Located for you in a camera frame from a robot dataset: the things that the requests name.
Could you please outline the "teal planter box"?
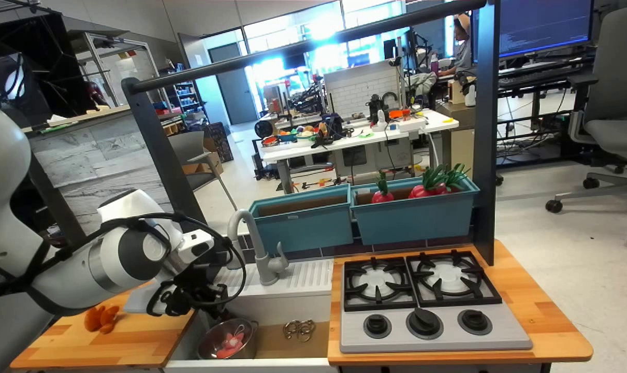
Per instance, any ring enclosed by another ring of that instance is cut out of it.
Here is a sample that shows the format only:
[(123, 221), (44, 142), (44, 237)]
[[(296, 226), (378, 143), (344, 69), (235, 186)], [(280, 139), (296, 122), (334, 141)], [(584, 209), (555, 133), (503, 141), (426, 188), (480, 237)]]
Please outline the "teal planter box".
[(351, 187), (341, 184), (257, 200), (249, 212), (267, 252), (301, 252), (353, 243), (351, 199)]
[(387, 182), (394, 200), (371, 203), (378, 191), (375, 185), (351, 187), (351, 212), (364, 245), (422, 241), (464, 236), (469, 233), (474, 199), (479, 193), (476, 184), (461, 180), (461, 189), (441, 194), (409, 199), (419, 179)]

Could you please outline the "shelf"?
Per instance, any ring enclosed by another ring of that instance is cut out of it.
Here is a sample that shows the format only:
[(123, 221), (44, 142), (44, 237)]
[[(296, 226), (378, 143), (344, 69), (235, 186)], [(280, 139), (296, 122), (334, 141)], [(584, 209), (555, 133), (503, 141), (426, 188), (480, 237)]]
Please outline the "shelf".
[(200, 99), (195, 81), (176, 83), (173, 85), (173, 90), (178, 102), (178, 108), (182, 114), (202, 112), (207, 115), (205, 102)]

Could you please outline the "person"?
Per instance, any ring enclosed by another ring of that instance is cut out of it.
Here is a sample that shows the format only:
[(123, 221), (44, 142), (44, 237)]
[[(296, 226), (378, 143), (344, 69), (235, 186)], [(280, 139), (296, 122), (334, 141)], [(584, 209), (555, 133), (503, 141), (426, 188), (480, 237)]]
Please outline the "person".
[(454, 38), (461, 42), (454, 54), (455, 62), (447, 70), (440, 71), (442, 76), (476, 76), (472, 59), (471, 18), (465, 13), (454, 16)]

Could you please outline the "pink toy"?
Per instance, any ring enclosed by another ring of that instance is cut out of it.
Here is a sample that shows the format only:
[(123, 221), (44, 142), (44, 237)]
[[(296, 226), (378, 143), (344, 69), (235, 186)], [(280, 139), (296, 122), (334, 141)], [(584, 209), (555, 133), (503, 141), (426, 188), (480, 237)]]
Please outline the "pink toy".
[(230, 358), (244, 347), (244, 332), (226, 333), (221, 347), (216, 351), (217, 359)]

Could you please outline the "stone-look counter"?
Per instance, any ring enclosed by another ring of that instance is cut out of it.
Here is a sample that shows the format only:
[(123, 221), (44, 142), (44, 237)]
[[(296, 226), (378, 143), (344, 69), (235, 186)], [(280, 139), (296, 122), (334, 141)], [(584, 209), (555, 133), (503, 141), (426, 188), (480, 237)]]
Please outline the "stone-look counter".
[(98, 229), (98, 206), (129, 189), (141, 189), (164, 211), (173, 210), (128, 108), (31, 134), (29, 142), (55, 194), (55, 221), (67, 239)]

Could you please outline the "cardboard box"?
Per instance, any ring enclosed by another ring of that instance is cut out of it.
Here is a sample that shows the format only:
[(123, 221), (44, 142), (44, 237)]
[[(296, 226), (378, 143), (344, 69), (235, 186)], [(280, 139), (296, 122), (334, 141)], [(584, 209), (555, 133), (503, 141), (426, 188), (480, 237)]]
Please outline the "cardboard box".
[(209, 173), (220, 175), (224, 172), (223, 163), (217, 152), (205, 152), (200, 156), (196, 156), (193, 162), (182, 165), (185, 175)]

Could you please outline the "white toy sink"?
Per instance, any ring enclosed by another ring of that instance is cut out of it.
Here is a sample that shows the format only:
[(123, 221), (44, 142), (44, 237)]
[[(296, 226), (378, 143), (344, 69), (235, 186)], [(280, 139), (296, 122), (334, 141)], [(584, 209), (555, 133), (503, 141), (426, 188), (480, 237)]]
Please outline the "white toy sink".
[(242, 293), (226, 309), (259, 323), (256, 356), (200, 359), (200, 340), (216, 321), (197, 311), (160, 373), (339, 373), (327, 360), (332, 272), (331, 259), (294, 262), (283, 278), (264, 286), (249, 264)]

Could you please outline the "black desk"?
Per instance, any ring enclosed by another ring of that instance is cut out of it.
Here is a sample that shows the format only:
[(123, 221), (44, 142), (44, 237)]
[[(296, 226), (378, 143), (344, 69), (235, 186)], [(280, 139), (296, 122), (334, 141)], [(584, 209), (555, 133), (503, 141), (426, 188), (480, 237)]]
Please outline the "black desk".
[(496, 165), (499, 169), (578, 161), (585, 149), (568, 134), (576, 90), (569, 78), (589, 73), (593, 53), (503, 70), (498, 102)]

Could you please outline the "black kitchen rod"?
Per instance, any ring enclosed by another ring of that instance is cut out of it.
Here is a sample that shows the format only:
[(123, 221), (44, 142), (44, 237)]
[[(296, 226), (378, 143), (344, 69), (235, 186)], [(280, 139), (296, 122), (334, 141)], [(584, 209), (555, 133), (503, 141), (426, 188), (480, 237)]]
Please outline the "black kitchen rod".
[(168, 85), (206, 78), (216, 74), (226, 73), (227, 71), (238, 70), (250, 66), (264, 59), (272, 59), (282, 56), (290, 56), (294, 54), (303, 54), (311, 50), (318, 49), (329, 44), (340, 44), (366, 36), (378, 35), (381, 33), (393, 31), (414, 24), (428, 23), (436, 19), (460, 13), (467, 10), (475, 10), (484, 7), (488, 0), (460, 0), (458, 2), (442, 3), (440, 5), (427, 7), (422, 10), (407, 12), (396, 17), (376, 21), (375, 23), (363, 24), (354, 28), (338, 31), (323, 39), (307, 39), (293, 44), (278, 47), (277, 49), (264, 50), (248, 54), (247, 56), (239, 56), (232, 59), (226, 59), (221, 62), (214, 62), (207, 66), (191, 68), (179, 73), (167, 74), (166, 76), (136, 80), (126, 79), (122, 82), (122, 87), (129, 94), (141, 94), (156, 90), (157, 88), (167, 87)]

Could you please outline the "grey toy tap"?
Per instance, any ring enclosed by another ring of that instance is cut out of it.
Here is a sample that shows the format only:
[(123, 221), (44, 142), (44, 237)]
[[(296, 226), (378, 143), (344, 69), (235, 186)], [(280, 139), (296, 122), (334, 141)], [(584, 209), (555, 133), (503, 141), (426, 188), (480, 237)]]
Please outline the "grey toy tap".
[(235, 270), (244, 267), (244, 255), (240, 253), (241, 249), (238, 236), (238, 227), (242, 221), (247, 225), (249, 236), (254, 243), (255, 264), (260, 283), (265, 286), (275, 284), (280, 278), (280, 274), (285, 273), (289, 267), (289, 262), (282, 250), (282, 243), (277, 243), (278, 256), (271, 257), (262, 243), (256, 220), (252, 213), (246, 209), (235, 211), (228, 222), (227, 238), (230, 240), (232, 250), (228, 255), (229, 262), (226, 264), (227, 269)]

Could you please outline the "white tiled board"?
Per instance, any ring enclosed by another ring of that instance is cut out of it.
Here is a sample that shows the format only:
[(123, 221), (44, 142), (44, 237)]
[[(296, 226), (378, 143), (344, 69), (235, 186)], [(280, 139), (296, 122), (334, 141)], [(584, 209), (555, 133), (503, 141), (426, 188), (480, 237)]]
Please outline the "white tiled board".
[(359, 113), (368, 118), (372, 95), (399, 93), (398, 69), (387, 61), (326, 73), (324, 83), (332, 113), (342, 118)]

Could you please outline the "black stove knob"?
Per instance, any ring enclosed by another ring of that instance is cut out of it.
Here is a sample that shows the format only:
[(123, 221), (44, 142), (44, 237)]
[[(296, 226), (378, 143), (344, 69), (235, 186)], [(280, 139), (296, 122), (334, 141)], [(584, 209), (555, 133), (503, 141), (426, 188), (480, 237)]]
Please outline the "black stove knob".
[(443, 321), (434, 312), (423, 308), (413, 309), (406, 316), (405, 325), (413, 336), (422, 340), (439, 338), (444, 331)]
[(363, 330), (370, 338), (385, 338), (391, 331), (391, 321), (382, 314), (371, 314), (363, 322)]
[(472, 335), (488, 335), (493, 329), (491, 320), (483, 312), (474, 309), (461, 311), (457, 321), (463, 330)]

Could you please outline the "metal bowl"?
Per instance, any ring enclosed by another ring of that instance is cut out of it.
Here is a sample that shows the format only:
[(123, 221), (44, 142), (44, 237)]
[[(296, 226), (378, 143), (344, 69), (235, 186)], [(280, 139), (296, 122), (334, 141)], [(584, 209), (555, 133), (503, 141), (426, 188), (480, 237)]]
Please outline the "metal bowl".
[[(253, 359), (257, 350), (257, 330), (259, 323), (242, 318), (229, 319), (210, 328), (197, 348), (197, 354), (202, 360), (232, 360)], [(230, 358), (217, 359), (216, 351), (221, 347), (226, 333), (244, 332), (244, 347)]]

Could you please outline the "red toy radish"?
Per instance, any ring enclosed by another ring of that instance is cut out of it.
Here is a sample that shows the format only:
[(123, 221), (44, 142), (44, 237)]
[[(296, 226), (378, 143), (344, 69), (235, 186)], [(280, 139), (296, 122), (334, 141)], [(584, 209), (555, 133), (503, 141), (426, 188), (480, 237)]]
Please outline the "red toy radish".
[(378, 191), (373, 193), (371, 198), (372, 204), (385, 203), (394, 201), (394, 195), (389, 191), (386, 173), (382, 170), (378, 171), (376, 186)]
[(446, 182), (446, 166), (427, 167), (423, 171), (420, 184), (415, 185), (408, 196), (409, 199), (437, 195), (438, 189)]
[(462, 163), (456, 163), (453, 167), (448, 167), (444, 172), (443, 182), (435, 189), (436, 194), (451, 194), (464, 191), (461, 185), (471, 168)]

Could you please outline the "grey office chair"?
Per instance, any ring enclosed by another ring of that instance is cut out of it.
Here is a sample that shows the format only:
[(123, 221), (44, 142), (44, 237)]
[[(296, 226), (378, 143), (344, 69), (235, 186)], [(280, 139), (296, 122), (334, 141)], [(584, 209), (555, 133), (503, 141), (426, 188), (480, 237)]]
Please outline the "grey office chair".
[[(627, 165), (627, 7), (604, 17), (593, 70), (568, 78), (576, 91), (569, 136), (574, 142), (598, 146), (605, 165)], [(564, 199), (627, 192), (627, 177), (588, 172), (583, 190), (556, 194), (545, 209), (557, 214)]]

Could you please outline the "orange toy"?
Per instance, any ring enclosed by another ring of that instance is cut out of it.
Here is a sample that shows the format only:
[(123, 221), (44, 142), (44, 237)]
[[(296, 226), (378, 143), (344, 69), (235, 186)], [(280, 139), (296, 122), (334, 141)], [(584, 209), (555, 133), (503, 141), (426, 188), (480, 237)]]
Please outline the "orange toy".
[(91, 307), (84, 314), (84, 328), (89, 332), (109, 334), (114, 330), (119, 306)]

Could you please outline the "toy kitchen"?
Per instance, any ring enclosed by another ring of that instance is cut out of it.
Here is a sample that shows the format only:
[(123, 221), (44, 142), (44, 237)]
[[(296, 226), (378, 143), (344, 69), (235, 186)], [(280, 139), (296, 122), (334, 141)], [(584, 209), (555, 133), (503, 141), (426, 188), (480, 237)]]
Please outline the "toy kitchen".
[[(552, 363), (583, 363), (592, 358), (590, 343), (550, 300), (530, 274), (494, 238), (497, 165), (497, 95), (499, 64), (500, 0), (487, 0), (478, 12), (476, 135), (473, 180), (479, 187), (473, 242), (456, 248), (471, 252), (502, 296), (498, 305), (424, 307), (444, 324), (439, 338), (422, 340), (406, 328), (413, 309), (389, 311), (392, 331), (385, 338), (367, 338), (363, 322), (369, 311), (343, 309), (343, 266), (368, 260), (369, 253), (338, 257), (333, 261), (327, 360), (338, 369), (358, 373), (382, 370), (405, 373), (432, 371), (549, 371)], [(448, 253), (454, 249), (427, 250)], [(457, 321), (461, 311), (483, 312), (492, 322), (491, 333), (472, 335)], [(194, 314), (167, 321), (147, 314), (124, 314), (110, 334), (84, 330), (84, 317), (65, 317), (39, 337), (12, 366), (18, 371), (45, 373), (160, 373), (184, 328)], [(346, 343), (363, 341), (360, 353), (349, 352)]]

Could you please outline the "white cluttered table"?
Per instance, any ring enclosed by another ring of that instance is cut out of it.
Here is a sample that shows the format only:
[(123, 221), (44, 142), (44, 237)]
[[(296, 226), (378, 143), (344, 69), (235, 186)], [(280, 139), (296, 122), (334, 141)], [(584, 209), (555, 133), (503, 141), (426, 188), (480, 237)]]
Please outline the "white cluttered table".
[(367, 146), (375, 142), (391, 141), (401, 138), (415, 139), (420, 134), (432, 134), (446, 130), (452, 130), (460, 125), (458, 120), (445, 116), (431, 109), (424, 109), (422, 115), (412, 120), (398, 121), (395, 130), (374, 131), (372, 135), (366, 136), (368, 126), (357, 127), (353, 136), (333, 141), (329, 146), (308, 146), (290, 147), (275, 151), (263, 151), (261, 158), (265, 163), (276, 164), (278, 175), (282, 183), (284, 194), (294, 193), (294, 186), (290, 176), (288, 159), (299, 156), (314, 155), (322, 152), (337, 151), (356, 146)]

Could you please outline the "monitor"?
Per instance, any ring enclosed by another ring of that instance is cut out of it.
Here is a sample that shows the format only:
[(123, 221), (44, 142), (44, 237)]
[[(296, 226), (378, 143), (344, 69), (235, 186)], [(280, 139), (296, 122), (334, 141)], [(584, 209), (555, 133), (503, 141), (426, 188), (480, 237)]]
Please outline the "monitor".
[(594, 0), (500, 0), (500, 59), (583, 45)]

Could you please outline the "grey door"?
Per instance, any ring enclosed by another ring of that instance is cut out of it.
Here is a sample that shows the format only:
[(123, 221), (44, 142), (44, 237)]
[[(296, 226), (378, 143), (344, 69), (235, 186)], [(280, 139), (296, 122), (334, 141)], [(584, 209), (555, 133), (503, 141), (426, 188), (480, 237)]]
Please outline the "grey door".
[[(238, 44), (231, 43), (210, 49), (209, 55), (211, 62), (217, 63), (239, 57), (241, 53)], [(230, 124), (256, 123), (257, 111), (244, 68), (216, 77)]]

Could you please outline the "black toy burner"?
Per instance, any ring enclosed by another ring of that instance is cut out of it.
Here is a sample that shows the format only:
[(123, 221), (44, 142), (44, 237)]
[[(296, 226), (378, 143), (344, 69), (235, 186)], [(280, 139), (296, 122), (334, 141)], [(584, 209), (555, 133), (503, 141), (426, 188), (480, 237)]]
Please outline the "black toy burner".
[(502, 297), (471, 252), (425, 253), (405, 257), (422, 307), (492, 305)]
[(343, 266), (346, 312), (417, 307), (410, 274), (402, 257), (348, 261)]

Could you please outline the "black crate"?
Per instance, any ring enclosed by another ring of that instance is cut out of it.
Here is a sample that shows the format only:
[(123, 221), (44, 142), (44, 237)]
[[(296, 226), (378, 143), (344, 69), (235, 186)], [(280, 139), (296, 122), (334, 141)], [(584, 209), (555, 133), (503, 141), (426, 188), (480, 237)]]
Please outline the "black crate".
[(203, 126), (203, 146), (206, 150), (216, 152), (222, 163), (234, 160), (228, 141), (228, 132), (223, 123), (218, 121)]

